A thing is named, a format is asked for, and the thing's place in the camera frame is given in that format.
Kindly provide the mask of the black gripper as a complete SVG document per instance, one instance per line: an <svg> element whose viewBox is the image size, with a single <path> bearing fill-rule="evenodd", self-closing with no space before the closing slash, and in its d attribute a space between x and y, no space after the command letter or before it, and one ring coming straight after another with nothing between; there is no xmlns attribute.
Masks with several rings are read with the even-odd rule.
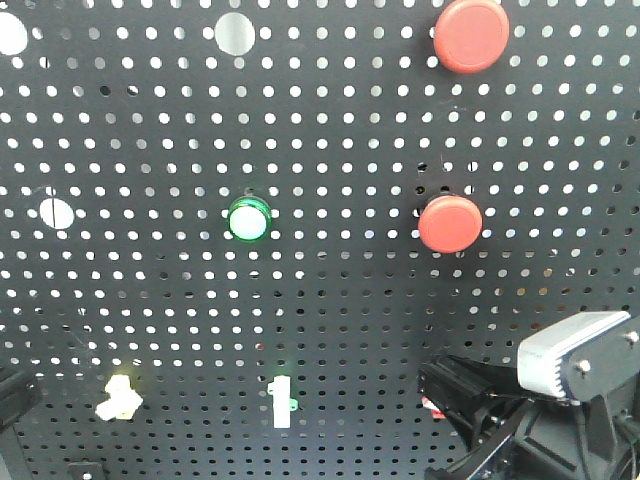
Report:
<svg viewBox="0 0 640 480"><path fill-rule="evenodd" d="M418 392L468 447L426 479L639 477L639 422L603 396L564 406L524 400L514 368L454 355L421 365Z"/></svg>

